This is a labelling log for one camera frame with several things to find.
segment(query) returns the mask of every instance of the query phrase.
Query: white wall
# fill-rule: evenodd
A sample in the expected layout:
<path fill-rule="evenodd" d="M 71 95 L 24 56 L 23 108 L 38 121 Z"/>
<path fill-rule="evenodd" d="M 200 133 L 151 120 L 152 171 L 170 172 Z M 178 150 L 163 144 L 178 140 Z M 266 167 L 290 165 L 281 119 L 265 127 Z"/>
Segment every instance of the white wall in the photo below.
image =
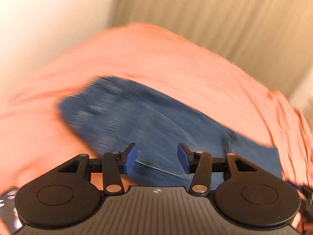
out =
<path fill-rule="evenodd" d="M 290 104 L 298 109 L 305 110 L 313 105 L 313 66 L 289 98 Z"/>
<path fill-rule="evenodd" d="M 112 0 L 0 0 L 0 98 L 107 26 Z"/>

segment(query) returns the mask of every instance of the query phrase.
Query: metal rivet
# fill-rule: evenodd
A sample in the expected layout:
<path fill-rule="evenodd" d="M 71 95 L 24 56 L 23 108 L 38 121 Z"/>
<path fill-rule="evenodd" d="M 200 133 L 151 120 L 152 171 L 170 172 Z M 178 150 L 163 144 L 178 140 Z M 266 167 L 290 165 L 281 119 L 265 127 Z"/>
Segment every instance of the metal rivet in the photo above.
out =
<path fill-rule="evenodd" d="M 122 189 L 121 186 L 119 186 L 118 184 L 111 184 L 106 187 L 106 190 L 110 193 L 117 193 L 121 189 Z"/>
<path fill-rule="evenodd" d="M 192 190 L 196 193 L 204 193 L 208 190 L 208 188 L 205 185 L 197 184 L 192 187 Z"/>

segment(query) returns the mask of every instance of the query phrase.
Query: beige curtain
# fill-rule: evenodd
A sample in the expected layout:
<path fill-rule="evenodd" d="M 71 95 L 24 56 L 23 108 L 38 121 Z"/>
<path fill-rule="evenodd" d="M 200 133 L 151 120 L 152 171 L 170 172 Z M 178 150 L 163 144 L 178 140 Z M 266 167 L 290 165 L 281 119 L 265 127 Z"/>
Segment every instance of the beige curtain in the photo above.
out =
<path fill-rule="evenodd" d="M 111 25 L 159 25 L 288 96 L 313 65 L 313 0 L 115 0 Z"/>

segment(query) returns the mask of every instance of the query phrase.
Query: logo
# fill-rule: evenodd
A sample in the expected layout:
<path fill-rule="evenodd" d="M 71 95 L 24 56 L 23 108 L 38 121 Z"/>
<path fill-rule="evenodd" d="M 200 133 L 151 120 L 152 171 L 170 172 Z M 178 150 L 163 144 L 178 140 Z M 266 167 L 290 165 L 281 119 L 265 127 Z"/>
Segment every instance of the logo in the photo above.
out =
<path fill-rule="evenodd" d="M 154 193 L 156 193 L 156 194 L 159 194 L 159 193 L 161 193 L 161 192 L 162 192 L 162 190 L 161 190 L 161 189 L 159 189 L 159 188 L 157 188 L 157 189 L 154 189 L 154 190 L 153 190 L 153 192 L 154 192 Z"/>

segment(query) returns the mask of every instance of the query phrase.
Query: ribbed gray surface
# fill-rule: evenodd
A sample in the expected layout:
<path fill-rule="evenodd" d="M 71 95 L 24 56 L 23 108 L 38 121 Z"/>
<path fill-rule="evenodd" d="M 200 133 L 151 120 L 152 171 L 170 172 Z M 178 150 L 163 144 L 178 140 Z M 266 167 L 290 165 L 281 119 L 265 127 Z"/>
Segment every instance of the ribbed gray surface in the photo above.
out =
<path fill-rule="evenodd" d="M 291 226 L 252 231 L 224 220 L 204 197 L 193 197 L 183 187 L 131 187 L 122 196 L 107 198 L 89 220 L 60 230 L 23 227 L 18 235 L 202 235 L 299 234 Z"/>

